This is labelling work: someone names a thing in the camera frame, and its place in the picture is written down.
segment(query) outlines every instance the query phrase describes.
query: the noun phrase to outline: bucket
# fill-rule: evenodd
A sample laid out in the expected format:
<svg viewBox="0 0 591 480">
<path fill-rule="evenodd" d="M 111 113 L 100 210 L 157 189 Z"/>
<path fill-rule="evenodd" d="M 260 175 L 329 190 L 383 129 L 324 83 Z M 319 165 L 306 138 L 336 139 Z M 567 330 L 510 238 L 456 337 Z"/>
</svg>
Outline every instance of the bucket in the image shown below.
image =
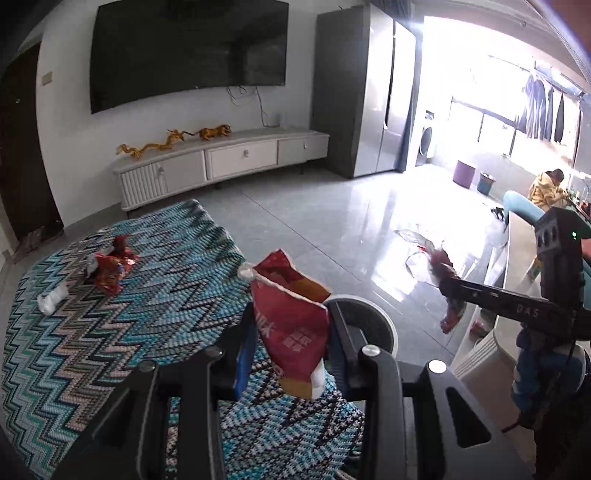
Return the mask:
<svg viewBox="0 0 591 480">
<path fill-rule="evenodd" d="M 476 167 L 474 165 L 470 165 L 465 161 L 458 160 L 456 169 L 453 172 L 453 181 L 465 189 L 470 189 L 470 185 L 472 185 L 472 179 L 474 178 L 475 173 Z"/>
<path fill-rule="evenodd" d="M 496 180 L 492 176 L 490 176 L 488 173 L 481 173 L 477 190 L 480 193 L 482 193 L 483 195 L 486 195 L 488 197 L 488 194 L 491 192 L 492 184 L 495 181 Z"/>
</svg>

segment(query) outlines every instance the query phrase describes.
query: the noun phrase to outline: zigzag rug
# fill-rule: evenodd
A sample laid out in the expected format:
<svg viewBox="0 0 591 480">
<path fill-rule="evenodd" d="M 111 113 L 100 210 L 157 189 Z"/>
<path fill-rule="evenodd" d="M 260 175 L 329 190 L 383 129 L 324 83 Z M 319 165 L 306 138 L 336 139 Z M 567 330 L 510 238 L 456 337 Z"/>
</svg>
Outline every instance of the zigzag rug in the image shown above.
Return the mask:
<svg viewBox="0 0 591 480">
<path fill-rule="evenodd" d="M 86 257 L 118 234 L 140 254 L 106 297 L 84 283 Z M 113 386 L 144 358 L 182 361 L 239 321 L 250 299 L 237 276 L 244 258 L 195 201 L 127 220 L 74 243 L 23 275 L 5 344 L 8 435 L 39 478 L 49 478 Z M 51 316 L 37 296 L 65 281 L 70 295 Z M 229 479 L 330 479 L 361 440 L 363 415 L 327 377 L 317 401 L 284 395 L 259 345 L 248 388 L 220 408 Z M 167 477 L 174 478 L 176 427 Z"/>
</svg>

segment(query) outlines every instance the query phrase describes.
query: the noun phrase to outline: person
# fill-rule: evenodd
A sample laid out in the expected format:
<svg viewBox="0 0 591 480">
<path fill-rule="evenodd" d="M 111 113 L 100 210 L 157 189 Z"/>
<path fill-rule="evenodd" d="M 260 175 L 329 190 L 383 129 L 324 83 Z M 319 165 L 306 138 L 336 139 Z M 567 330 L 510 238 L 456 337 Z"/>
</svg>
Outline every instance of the person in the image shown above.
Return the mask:
<svg viewBox="0 0 591 480">
<path fill-rule="evenodd" d="M 531 184 L 527 199 L 547 212 L 550 207 L 567 198 L 566 192 L 560 188 L 563 180 L 564 173 L 559 168 L 541 173 Z"/>
</svg>

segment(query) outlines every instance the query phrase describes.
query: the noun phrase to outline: golden dragon figurine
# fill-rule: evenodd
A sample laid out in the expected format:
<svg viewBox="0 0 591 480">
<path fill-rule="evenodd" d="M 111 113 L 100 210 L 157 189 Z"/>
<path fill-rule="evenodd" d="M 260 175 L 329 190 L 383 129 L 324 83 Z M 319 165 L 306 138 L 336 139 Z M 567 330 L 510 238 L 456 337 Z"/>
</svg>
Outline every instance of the golden dragon figurine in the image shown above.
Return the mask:
<svg viewBox="0 0 591 480">
<path fill-rule="evenodd" d="M 198 132 L 192 134 L 191 132 L 179 132 L 178 130 L 168 130 L 168 137 L 166 143 L 148 143 L 142 148 L 129 147 L 128 145 L 122 144 L 117 147 L 117 155 L 121 153 L 128 153 L 131 158 L 139 160 L 144 155 L 145 151 L 149 148 L 157 148 L 158 150 L 170 150 L 173 147 L 173 143 L 182 140 L 184 142 L 185 134 L 195 137 L 199 135 L 202 140 L 211 140 L 214 137 L 227 137 L 232 133 L 232 129 L 229 125 L 220 125 L 216 128 L 203 128 Z"/>
</svg>

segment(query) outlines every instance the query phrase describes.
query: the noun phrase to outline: gray cabinet door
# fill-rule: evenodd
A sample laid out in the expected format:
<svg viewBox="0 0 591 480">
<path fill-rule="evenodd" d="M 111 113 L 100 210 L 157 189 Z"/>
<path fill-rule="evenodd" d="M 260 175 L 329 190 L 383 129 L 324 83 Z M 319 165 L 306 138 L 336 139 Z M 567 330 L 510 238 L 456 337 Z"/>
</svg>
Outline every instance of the gray cabinet door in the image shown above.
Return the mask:
<svg viewBox="0 0 591 480">
<path fill-rule="evenodd" d="M 395 26 L 392 91 L 377 171 L 395 170 L 398 167 L 413 92 L 416 39 L 399 23 Z"/>
<path fill-rule="evenodd" d="M 394 21 L 373 5 L 370 12 L 368 68 L 355 177 L 377 171 L 392 73 Z"/>
</svg>

